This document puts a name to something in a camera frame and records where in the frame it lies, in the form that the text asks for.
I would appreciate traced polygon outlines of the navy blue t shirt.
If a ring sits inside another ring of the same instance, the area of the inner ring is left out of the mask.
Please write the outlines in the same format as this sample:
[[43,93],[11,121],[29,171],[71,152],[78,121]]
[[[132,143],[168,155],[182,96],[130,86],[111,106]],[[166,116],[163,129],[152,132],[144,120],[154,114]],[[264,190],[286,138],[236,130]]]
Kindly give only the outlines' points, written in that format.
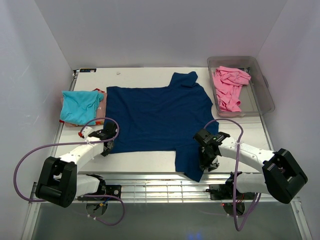
[[213,120],[213,103],[198,75],[175,72],[168,86],[107,87],[106,117],[119,125],[113,154],[175,151],[175,170],[199,182],[199,144],[193,139]]

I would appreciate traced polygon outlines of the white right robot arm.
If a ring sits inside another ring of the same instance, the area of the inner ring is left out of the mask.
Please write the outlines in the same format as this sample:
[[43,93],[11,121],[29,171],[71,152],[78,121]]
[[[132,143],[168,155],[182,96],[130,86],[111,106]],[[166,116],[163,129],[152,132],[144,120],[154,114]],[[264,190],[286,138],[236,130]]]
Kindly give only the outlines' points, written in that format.
[[194,135],[199,144],[199,163],[203,169],[216,168],[218,157],[234,159],[257,173],[234,171],[216,192],[237,199],[246,193],[271,195],[277,201],[288,204],[308,182],[308,177],[290,151],[263,150],[246,143],[239,143],[224,132],[216,135],[201,129]]

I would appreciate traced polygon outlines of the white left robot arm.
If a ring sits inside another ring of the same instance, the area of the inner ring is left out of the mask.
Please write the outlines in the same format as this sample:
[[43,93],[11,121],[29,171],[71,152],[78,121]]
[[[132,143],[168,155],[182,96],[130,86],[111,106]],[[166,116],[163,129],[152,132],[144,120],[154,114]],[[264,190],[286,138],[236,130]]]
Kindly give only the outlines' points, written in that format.
[[103,129],[86,126],[78,135],[84,139],[73,150],[59,157],[49,156],[43,163],[35,196],[63,208],[75,198],[91,195],[100,200],[106,195],[105,181],[96,174],[79,174],[79,170],[95,157],[107,156],[114,148],[118,125],[107,122]]

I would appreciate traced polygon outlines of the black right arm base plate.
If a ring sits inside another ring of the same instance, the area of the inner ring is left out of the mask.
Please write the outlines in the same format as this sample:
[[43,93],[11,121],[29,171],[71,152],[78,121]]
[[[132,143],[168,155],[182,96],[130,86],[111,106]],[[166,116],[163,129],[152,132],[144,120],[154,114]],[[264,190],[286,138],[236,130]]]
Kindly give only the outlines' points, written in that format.
[[[233,199],[233,188],[226,184],[210,184],[205,190],[209,194],[211,200],[232,200]],[[247,192],[240,193],[236,190],[236,201],[253,200],[255,193]]]

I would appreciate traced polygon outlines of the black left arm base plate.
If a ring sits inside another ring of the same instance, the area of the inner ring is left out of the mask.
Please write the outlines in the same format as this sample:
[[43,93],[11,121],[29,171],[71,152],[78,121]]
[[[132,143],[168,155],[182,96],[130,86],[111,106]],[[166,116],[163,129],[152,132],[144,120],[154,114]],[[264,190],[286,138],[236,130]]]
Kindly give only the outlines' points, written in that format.
[[[95,193],[87,193],[86,195],[88,196],[78,196],[77,200],[78,201],[116,201],[115,197],[121,198],[122,194],[122,186],[117,184],[117,185],[105,185],[102,186],[101,188],[98,189],[97,192]],[[103,195],[103,197],[92,197],[93,195]]]

